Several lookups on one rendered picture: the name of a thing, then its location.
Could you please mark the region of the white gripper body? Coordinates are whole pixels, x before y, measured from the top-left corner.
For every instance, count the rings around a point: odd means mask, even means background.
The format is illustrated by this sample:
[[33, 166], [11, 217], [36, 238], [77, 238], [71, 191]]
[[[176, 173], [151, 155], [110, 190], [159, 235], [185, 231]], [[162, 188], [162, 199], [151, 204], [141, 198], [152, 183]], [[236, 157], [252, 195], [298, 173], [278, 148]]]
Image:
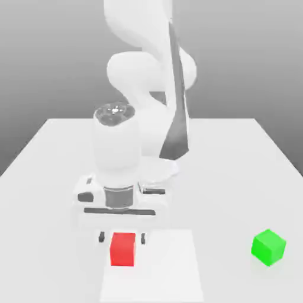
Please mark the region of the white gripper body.
[[166, 205], [109, 209], [80, 205], [75, 207], [76, 224], [94, 229], [152, 229], [167, 223]]

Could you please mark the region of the small red cube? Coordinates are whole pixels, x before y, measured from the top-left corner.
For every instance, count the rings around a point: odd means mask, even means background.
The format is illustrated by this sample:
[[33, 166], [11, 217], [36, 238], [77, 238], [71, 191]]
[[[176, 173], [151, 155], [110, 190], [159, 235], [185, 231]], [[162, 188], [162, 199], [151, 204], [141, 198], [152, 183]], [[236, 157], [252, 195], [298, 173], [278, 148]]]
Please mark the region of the small red cube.
[[111, 266], [133, 267], [136, 254], [135, 233], [114, 233], [109, 248]]

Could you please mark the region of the small green cube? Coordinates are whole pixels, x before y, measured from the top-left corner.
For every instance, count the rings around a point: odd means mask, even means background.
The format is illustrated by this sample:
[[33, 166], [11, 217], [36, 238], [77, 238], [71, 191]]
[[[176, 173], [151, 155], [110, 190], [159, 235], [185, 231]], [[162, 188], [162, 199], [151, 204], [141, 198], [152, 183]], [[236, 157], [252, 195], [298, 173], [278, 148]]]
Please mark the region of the small green cube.
[[272, 266], [283, 258], [286, 240], [270, 229], [256, 235], [252, 242], [251, 254], [266, 266]]

